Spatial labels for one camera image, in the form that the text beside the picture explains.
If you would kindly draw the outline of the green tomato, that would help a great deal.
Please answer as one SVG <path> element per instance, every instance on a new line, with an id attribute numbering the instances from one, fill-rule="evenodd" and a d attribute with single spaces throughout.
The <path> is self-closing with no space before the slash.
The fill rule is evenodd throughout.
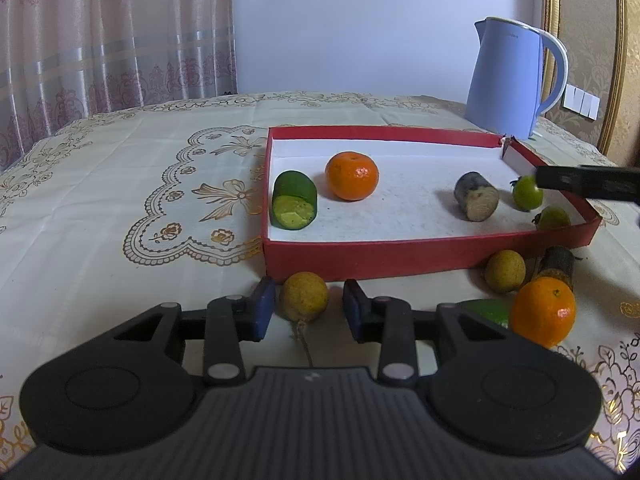
<path id="1" fill-rule="evenodd" d="M 522 211 L 538 209 L 544 202 L 544 191 L 538 188 L 534 176 L 519 177 L 511 182 L 514 204 Z"/>
<path id="2" fill-rule="evenodd" d="M 572 225 L 570 216 L 561 207 L 548 206 L 533 218 L 532 223 L 538 231 L 552 231 L 568 228 Z"/>

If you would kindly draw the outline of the yellow-brown longan fruit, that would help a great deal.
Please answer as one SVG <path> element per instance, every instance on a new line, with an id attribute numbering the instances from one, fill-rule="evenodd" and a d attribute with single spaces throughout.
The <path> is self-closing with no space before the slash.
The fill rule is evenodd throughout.
<path id="1" fill-rule="evenodd" d="M 314 322 L 329 303 L 329 289 L 319 275 L 298 272 L 291 275 L 280 290 L 280 311 L 290 321 Z"/>
<path id="2" fill-rule="evenodd" d="M 502 250 L 492 255 L 484 270 L 487 285 L 498 294 L 514 292 L 521 287 L 526 277 L 526 264 L 514 250 Z"/>

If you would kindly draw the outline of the dark sugarcane piece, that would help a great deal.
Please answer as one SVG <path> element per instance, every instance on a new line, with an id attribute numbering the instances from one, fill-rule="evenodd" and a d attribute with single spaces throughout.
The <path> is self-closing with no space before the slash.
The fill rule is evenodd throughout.
<path id="1" fill-rule="evenodd" d="M 574 289 L 575 260 L 574 254 L 566 247 L 550 246 L 544 251 L 540 263 L 533 274 L 533 280 L 536 280 L 536 278 L 555 278 L 570 289 Z"/>
<path id="2" fill-rule="evenodd" d="M 457 180 L 454 198 L 469 221 L 483 222 L 498 208 L 500 195 L 477 171 L 470 171 Z"/>

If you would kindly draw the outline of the green cucumber piece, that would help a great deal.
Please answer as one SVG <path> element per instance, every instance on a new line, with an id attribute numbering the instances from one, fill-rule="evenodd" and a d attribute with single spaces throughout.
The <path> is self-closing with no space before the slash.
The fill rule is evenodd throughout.
<path id="1" fill-rule="evenodd" d="M 318 192 L 310 177 L 300 171 L 283 171 L 274 181 L 271 220 L 278 228 L 305 229 L 317 215 Z"/>
<path id="2" fill-rule="evenodd" d="M 509 309 L 501 300 L 490 298 L 465 300 L 459 302 L 458 307 L 504 328 L 509 327 Z"/>

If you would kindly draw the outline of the orange mandarin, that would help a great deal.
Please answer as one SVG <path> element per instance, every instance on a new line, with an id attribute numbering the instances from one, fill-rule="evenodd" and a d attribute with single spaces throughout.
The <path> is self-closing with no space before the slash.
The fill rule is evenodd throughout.
<path id="1" fill-rule="evenodd" d="M 378 186 L 380 172 L 369 156 L 341 152 L 331 157 L 324 170 L 329 190 L 341 200 L 358 202 L 369 197 Z"/>
<path id="2" fill-rule="evenodd" d="M 570 286 L 543 276 L 524 285 L 513 298 L 509 328 L 550 349 L 570 333 L 575 318 L 576 299 Z"/>

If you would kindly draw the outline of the red cardboard tray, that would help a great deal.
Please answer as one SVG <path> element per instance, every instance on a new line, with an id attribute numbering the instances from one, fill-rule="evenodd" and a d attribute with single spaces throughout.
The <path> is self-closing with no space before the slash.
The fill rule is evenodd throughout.
<path id="1" fill-rule="evenodd" d="M 374 193 L 360 202 L 339 200 L 324 180 L 326 163 L 344 151 L 371 157 L 380 170 Z M 503 249 L 533 257 L 552 245 L 589 245 L 602 218 L 586 200 L 546 192 L 544 203 L 567 212 L 570 226 L 541 231 L 533 214 L 518 210 L 510 199 L 511 182 L 542 163 L 523 143 L 486 132 L 274 127 L 266 147 L 264 206 L 271 206 L 277 177 L 297 170 L 317 188 L 317 217 L 306 228 L 290 231 L 265 211 L 266 272 L 277 282 L 300 271 L 326 281 L 392 278 L 469 269 Z M 469 171 L 479 172 L 499 191 L 498 208 L 484 222 L 466 220 L 454 198 L 454 185 Z"/>

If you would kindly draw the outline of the blue electric kettle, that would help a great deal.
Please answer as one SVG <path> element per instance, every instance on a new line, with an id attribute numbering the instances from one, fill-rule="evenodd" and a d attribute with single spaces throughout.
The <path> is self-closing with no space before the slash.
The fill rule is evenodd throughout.
<path id="1" fill-rule="evenodd" d="M 480 42 L 465 104 L 465 118 L 500 136 L 525 140 L 538 117 L 559 101 L 567 84 L 568 57 L 562 41 L 525 23 L 488 16 L 475 23 Z M 555 83 L 541 97 L 544 51 L 555 59 Z"/>

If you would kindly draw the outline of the floral pink curtain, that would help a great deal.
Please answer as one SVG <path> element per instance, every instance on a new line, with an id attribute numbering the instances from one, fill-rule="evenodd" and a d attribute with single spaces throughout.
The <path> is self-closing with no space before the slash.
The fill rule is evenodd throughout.
<path id="1" fill-rule="evenodd" d="M 80 118 L 233 94 L 232 0 L 1 0 L 1 163 Z"/>

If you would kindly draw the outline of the white wall switch panel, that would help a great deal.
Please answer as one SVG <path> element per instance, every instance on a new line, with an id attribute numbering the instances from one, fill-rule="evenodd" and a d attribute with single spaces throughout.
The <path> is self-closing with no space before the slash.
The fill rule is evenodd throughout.
<path id="1" fill-rule="evenodd" d="M 594 122 L 598 118 L 600 98 L 572 84 L 567 84 L 562 107 Z"/>

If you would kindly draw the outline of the gold wall moulding frame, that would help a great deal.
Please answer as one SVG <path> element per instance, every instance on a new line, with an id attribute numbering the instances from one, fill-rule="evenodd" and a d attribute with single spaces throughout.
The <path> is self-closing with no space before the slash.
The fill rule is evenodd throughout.
<path id="1" fill-rule="evenodd" d="M 600 99 L 596 116 L 579 115 L 557 102 L 544 114 L 606 154 L 620 109 L 626 65 L 626 0 L 542 0 L 541 25 L 565 44 L 568 82 Z"/>

